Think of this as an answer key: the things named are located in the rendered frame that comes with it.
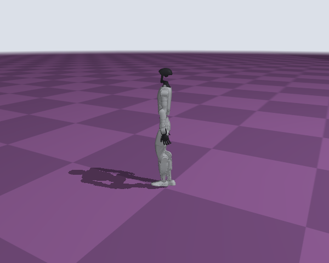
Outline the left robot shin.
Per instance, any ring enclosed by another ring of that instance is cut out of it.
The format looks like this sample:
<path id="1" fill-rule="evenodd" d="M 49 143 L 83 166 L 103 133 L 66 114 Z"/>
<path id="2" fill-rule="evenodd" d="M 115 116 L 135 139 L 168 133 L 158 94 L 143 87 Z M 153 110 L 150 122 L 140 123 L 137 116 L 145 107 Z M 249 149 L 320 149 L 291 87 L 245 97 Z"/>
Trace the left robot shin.
<path id="1" fill-rule="evenodd" d="M 168 158 L 166 156 L 162 157 L 161 161 L 158 159 L 158 168 L 160 172 L 161 181 L 165 182 L 166 172 L 168 168 Z"/>

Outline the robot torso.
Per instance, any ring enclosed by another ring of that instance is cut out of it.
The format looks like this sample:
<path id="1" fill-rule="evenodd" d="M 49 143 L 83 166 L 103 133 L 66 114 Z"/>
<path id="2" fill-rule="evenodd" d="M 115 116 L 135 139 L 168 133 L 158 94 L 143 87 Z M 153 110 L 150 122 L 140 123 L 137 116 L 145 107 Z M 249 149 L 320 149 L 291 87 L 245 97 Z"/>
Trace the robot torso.
<path id="1" fill-rule="evenodd" d="M 164 86 L 164 87 L 163 87 Z M 160 97 L 160 92 L 162 89 L 168 89 L 168 100 L 167 100 L 167 113 L 166 115 L 170 114 L 170 109 L 171 109 L 171 99 L 172 99 L 172 88 L 166 87 L 166 85 L 163 85 L 160 87 L 158 94 L 157 94 L 157 102 L 158 102 L 158 111 L 162 108 L 161 106 L 161 97 Z M 167 117 L 167 116 L 166 116 Z M 170 131 L 171 130 L 171 123 L 169 121 L 169 118 L 167 117 L 166 119 L 166 127 Z M 161 129 L 161 128 L 160 128 Z"/>

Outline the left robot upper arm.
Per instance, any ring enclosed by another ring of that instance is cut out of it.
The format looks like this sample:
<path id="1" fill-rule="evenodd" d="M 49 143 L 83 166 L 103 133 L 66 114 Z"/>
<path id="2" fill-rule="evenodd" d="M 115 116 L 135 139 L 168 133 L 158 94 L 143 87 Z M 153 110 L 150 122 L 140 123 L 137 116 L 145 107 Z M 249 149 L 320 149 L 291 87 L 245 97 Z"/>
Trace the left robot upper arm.
<path id="1" fill-rule="evenodd" d="M 160 97 L 161 97 L 161 106 L 162 108 L 160 110 L 164 110 L 165 113 L 167 113 L 167 100 L 168 100 L 168 89 L 162 89 L 160 92 Z M 159 110 L 159 111 L 160 111 Z M 158 111 L 158 113 L 159 113 Z"/>

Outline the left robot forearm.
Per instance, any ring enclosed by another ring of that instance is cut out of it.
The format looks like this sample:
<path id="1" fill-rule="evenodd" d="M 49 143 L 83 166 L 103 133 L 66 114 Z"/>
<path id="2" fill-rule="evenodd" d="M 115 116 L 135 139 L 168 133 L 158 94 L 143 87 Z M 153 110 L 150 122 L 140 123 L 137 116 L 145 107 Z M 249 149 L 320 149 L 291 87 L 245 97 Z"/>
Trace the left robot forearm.
<path id="1" fill-rule="evenodd" d="M 166 128 L 166 113 L 164 110 L 159 111 L 160 114 L 160 128 L 161 128 L 161 133 L 166 133 L 165 128 Z"/>

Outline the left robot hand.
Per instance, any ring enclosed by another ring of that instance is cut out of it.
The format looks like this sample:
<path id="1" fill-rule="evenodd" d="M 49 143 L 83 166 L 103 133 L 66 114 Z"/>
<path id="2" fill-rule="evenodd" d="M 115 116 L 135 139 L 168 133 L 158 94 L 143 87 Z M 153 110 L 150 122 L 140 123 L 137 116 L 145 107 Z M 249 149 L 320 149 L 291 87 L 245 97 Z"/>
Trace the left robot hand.
<path id="1" fill-rule="evenodd" d="M 171 142 L 170 142 L 170 140 L 169 140 L 169 137 L 167 136 L 167 130 L 166 130 L 166 128 L 165 128 L 165 131 L 166 131 L 166 133 L 165 134 L 162 134 L 161 133 L 161 142 L 163 141 L 163 144 L 165 145 L 169 145 L 169 144 L 171 144 Z M 167 142 L 166 142 L 167 141 Z M 169 143 L 168 143 L 169 142 Z"/>

